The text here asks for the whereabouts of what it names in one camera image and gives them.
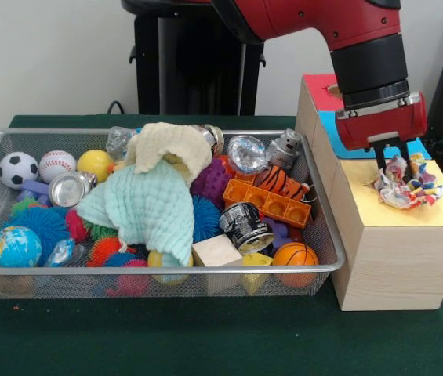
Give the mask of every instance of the wooden cube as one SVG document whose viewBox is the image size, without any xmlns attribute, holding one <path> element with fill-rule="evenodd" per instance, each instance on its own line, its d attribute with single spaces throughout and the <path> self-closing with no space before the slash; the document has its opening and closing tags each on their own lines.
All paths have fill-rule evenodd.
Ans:
<svg viewBox="0 0 443 376">
<path fill-rule="evenodd" d="M 296 130 L 307 137 L 347 253 L 332 275 L 342 310 L 438 309 L 443 299 L 443 198 L 410 211 L 366 186 L 375 160 L 339 160 L 303 80 Z M 443 185 L 434 161 L 427 171 Z"/>
<path fill-rule="evenodd" d="M 196 266 L 242 266 L 242 256 L 226 235 L 219 235 L 193 244 L 193 257 Z M 217 294 L 240 284 L 239 274 L 207 276 L 207 293 Z"/>
</svg>

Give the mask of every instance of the red paper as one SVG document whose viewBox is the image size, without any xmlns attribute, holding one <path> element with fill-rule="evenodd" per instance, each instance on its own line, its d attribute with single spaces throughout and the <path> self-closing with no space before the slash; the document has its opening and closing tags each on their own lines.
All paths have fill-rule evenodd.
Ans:
<svg viewBox="0 0 443 376">
<path fill-rule="evenodd" d="M 328 87 L 336 83 L 334 74 L 304 74 L 303 80 L 310 90 L 317 111 L 336 111 L 343 108 L 343 101 L 328 91 Z"/>
</svg>

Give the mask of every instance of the crumpled colorful paper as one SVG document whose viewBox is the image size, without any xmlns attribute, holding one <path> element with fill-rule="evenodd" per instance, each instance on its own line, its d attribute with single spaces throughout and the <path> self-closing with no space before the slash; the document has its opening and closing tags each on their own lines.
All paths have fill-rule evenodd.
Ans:
<svg viewBox="0 0 443 376">
<path fill-rule="evenodd" d="M 396 155 L 387 164 L 385 172 L 379 170 L 372 187 L 382 202 L 394 208 L 409 210 L 423 204 L 433 205 L 443 196 L 443 186 L 436 185 L 437 178 L 427 171 L 427 163 L 421 153 L 413 154 L 409 164 L 413 180 L 405 183 L 403 178 L 407 162 Z"/>
</svg>

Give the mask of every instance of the baseball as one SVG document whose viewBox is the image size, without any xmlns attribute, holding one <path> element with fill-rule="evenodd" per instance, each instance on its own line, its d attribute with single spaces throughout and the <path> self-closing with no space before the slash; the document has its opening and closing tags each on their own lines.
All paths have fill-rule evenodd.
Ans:
<svg viewBox="0 0 443 376">
<path fill-rule="evenodd" d="M 76 160 L 67 151 L 49 151 L 40 160 L 40 176 L 44 182 L 50 183 L 63 172 L 74 171 L 76 164 Z"/>
</svg>

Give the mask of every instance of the soccer ball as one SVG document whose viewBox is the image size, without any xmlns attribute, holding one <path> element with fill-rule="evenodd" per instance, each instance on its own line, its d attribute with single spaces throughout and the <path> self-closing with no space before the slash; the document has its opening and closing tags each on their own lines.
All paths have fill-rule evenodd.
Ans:
<svg viewBox="0 0 443 376">
<path fill-rule="evenodd" d="M 7 154 L 0 162 L 0 180 L 3 184 L 14 190 L 26 180 L 38 178 L 38 162 L 22 151 Z"/>
</svg>

